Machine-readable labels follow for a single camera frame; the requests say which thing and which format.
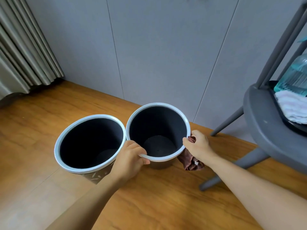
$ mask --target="black tray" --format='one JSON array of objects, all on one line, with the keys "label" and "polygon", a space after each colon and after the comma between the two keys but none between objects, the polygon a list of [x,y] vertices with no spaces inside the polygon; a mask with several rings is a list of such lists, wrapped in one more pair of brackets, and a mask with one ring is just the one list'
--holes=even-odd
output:
[{"label": "black tray", "polygon": [[269,92],[270,92],[270,94],[271,94],[271,96],[274,100],[274,104],[275,104],[275,106],[278,110],[280,117],[282,118],[282,121],[292,131],[295,131],[298,134],[307,136],[307,124],[300,124],[300,123],[292,122],[284,116],[284,113],[282,112],[282,109],[280,108],[280,106],[279,106],[279,104],[276,100],[276,97],[274,95],[275,94],[274,87],[277,83],[278,83],[278,81],[268,81],[266,85],[268,86],[268,90],[269,90]]}]

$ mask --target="gray panel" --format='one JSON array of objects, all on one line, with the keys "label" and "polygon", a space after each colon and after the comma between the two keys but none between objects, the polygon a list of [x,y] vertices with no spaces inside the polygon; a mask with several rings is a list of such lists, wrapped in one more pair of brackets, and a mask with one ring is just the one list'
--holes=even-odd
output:
[{"label": "gray panel", "polygon": [[[216,128],[243,104],[281,34],[302,0],[239,0],[194,123]],[[298,39],[307,35],[306,27]],[[294,53],[289,50],[272,79]],[[253,142],[244,117],[222,132]]]},{"label": "gray panel", "polygon": [[194,120],[238,0],[108,0],[126,100]]},{"label": "gray panel", "polygon": [[27,0],[66,79],[123,98],[106,0]]}]

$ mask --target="transparent plastic bottle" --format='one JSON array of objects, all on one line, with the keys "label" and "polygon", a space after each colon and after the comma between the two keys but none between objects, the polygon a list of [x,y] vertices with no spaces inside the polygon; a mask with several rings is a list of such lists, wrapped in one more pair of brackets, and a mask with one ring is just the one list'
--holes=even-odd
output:
[{"label": "transparent plastic bottle", "polygon": [[274,87],[275,92],[281,90],[307,95],[307,54],[297,57]]}]

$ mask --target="hand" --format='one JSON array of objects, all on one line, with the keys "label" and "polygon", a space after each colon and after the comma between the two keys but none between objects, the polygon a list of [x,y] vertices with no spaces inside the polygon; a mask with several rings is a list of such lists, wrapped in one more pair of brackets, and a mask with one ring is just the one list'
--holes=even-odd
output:
[{"label": "hand", "polygon": [[140,154],[147,154],[147,152],[133,140],[127,140],[117,154],[110,175],[122,184],[126,183],[140,171],[143,165],[150,163],[150,160],[140,157]]},{"label": "hand", "polygon": [[219,158],[209,145],[207,137],[198,130],[192,131],[192,136],[196,138],[196,142],[190,142],[186,137],[182,139],[183,145],[189,152],[205,165],[210,166],[211,162]]}]

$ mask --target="curtain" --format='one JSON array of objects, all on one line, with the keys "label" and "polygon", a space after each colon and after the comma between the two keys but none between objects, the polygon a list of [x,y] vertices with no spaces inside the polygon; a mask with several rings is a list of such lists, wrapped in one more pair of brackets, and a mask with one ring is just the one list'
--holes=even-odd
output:
[{"label": "curtain", "polygon": [[25,0],[0,0],[0,100],[64,74]]}]

